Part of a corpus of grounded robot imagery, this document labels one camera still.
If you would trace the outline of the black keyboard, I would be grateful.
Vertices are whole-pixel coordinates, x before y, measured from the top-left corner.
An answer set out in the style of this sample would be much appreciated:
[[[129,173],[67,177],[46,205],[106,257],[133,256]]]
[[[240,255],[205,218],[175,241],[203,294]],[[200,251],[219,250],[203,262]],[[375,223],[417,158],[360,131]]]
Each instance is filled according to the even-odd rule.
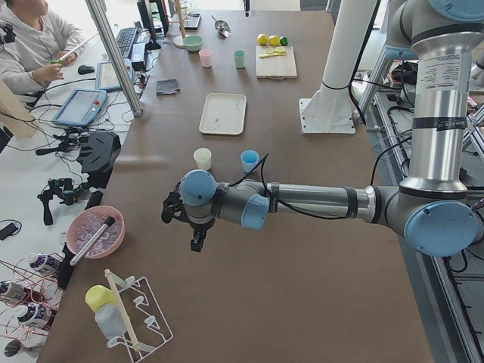
[[[116,35],[116,43],[122,58],[130,58],[137,35],[138,31],[134,27],[123,28]]]

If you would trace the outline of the blue plastic cup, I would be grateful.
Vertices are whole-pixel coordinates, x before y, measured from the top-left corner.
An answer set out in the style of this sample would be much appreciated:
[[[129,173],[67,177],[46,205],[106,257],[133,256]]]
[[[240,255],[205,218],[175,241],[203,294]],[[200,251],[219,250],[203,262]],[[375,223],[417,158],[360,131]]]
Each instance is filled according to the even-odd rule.
[[[259,154],[254,150],[245,150],[240,155],[243,171],[250,173],[259,162]]]

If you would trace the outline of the wooden mug tree stand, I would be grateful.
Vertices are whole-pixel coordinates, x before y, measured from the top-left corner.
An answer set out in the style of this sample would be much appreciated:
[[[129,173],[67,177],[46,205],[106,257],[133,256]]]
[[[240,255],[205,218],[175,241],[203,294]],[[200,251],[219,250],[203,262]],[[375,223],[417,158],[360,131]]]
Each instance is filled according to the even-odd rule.
[[[177,15],[177,19],[173,20],[172,23],[177,23],[180,29],[181,34],[179,36],[176,36],[173,39],[174,46],[176,48],[185,48],[185,38],[187,36],[186,31],[185,31],[185,18],[182,13],[182,5],[180,0],[169,0],[169,3],[173,6],[175,9],[175,13]]]

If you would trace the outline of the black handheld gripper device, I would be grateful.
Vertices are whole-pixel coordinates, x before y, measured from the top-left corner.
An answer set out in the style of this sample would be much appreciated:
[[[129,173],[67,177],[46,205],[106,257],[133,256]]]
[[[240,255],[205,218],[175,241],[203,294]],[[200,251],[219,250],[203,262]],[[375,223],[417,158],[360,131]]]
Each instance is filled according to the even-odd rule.
[[[50,178],[47,183],[47,188],[44,188],[42,192],[37,195],[37,198],[43,205],[44,225],[49,226],[53,224],[49,202],[54,196],[61,199],[60,203],[70,206],[77,202],[79,197],[90,187],[91,185],[88,182],[83,182],[79,186],[74,187],[71,178]]]

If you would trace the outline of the mint green bowl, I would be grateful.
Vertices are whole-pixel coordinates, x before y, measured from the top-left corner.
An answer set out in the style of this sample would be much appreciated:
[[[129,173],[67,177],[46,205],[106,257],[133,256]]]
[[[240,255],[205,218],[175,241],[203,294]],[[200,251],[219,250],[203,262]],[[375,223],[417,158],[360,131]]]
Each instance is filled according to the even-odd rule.
[[[188,51],[198,52],[203,47],[203,38],[199,35],[185,36],[183,46]]]

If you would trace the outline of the pink plastic cup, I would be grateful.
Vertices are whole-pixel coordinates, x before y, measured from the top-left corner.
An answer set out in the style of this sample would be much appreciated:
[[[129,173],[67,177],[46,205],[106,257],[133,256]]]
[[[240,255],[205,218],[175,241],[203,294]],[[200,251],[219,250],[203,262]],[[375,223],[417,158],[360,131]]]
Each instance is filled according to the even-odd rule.
[[[210,49],[203,48],[198,54],[203,68],[210,68],[213,65],[213,52]]]

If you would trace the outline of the cream plastic cup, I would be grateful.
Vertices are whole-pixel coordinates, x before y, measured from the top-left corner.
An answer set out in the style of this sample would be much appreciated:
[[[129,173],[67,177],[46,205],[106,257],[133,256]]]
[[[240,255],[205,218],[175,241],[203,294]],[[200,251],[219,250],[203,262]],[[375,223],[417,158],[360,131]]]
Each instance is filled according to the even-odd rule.
[[[210,149],[201,147],[193,153],[194,161],[198,169],[210,170],[212,165],[212,152]]]

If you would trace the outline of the yellow plastic knife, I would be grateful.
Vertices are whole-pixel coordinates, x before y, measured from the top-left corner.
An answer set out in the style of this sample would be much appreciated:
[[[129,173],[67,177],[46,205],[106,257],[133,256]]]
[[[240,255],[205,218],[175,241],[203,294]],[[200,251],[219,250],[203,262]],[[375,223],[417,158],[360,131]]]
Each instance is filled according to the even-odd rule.
[[[269,57],[279,57],[279,56],[285,56],[287,53],[269,53],[269,54],[260,54],[258,57],[259,59],[264,59],[264,58],[269,58]]]

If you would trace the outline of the wooden cutting board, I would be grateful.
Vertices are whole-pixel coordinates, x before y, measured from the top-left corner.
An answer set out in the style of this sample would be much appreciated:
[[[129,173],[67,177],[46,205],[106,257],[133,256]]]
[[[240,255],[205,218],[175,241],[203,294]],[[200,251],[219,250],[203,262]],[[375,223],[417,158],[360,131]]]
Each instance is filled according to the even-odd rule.
[[[267,46],[256,46],[256,77],[258,79],[296,79],[296,60],[292,46],[285,48],[285,56],[259,59],[260,54],[266,54]]]

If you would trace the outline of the seated person grey hoodie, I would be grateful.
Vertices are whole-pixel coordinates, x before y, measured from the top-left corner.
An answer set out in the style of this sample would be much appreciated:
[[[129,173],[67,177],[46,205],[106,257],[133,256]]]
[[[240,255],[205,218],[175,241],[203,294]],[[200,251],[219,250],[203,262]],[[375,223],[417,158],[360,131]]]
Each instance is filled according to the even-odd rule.
[[[3,1],[1,21],[15,40],[1,47],[1,80],[15,95],[44,92],[64,78],[63,66],[82,51],[82,30],[49,9],[46,1]]]

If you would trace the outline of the black computer mouse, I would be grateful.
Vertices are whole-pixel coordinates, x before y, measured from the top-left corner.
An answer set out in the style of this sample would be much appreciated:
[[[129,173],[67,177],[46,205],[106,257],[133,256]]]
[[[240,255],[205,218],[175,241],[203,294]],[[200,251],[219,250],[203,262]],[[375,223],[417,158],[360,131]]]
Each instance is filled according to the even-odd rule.
[[[90,74],[95,71],[95,68],[88,65],[81,65],[78,67],[77,72],[79,75]]]

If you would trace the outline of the cream plastic tray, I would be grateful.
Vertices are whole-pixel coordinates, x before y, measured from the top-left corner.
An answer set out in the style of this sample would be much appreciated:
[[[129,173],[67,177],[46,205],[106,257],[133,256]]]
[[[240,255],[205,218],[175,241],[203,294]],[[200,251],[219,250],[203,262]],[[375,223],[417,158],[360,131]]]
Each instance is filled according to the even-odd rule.
[[[206,96],[199,131],[206,135],[240,135],[244,130],[247,96],[210,93]]]

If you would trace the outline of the aluminium frame post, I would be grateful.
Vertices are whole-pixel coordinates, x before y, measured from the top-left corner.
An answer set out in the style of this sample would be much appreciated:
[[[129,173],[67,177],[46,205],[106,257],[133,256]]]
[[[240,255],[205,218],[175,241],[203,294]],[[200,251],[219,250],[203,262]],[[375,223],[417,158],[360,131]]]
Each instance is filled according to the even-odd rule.
[[[116,74],[119,85],[126,97],[130,109],[134,116],[142,114],[141,102],[135,92],[131,78],[127,73],[122,55],[115,40],[110,23],[106,15],[106,6],[101,0],[85,0],[89,13],[95,23],[98,34],[110,58],[114,73]]]

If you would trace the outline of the green plastic cup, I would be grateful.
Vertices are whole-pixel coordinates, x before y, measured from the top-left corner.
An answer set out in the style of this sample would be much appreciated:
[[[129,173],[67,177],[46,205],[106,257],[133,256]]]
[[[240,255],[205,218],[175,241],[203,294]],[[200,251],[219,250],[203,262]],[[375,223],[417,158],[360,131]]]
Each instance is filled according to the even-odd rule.
[[[234,51],[234,63],[237,69],[243,69],[246,66],[246,56],[245,50],[238,49]]]

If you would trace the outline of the black plastic housing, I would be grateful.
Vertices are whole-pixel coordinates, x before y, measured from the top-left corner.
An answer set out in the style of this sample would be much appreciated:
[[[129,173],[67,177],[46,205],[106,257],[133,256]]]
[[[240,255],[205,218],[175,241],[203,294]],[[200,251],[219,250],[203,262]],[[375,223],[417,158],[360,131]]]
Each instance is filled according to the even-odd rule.
[[[76,161],[82,167],[81,172],[88,175],[92,187],[107,187],[120,149],[120,139],[115,132],[93,132],[82,144]]]

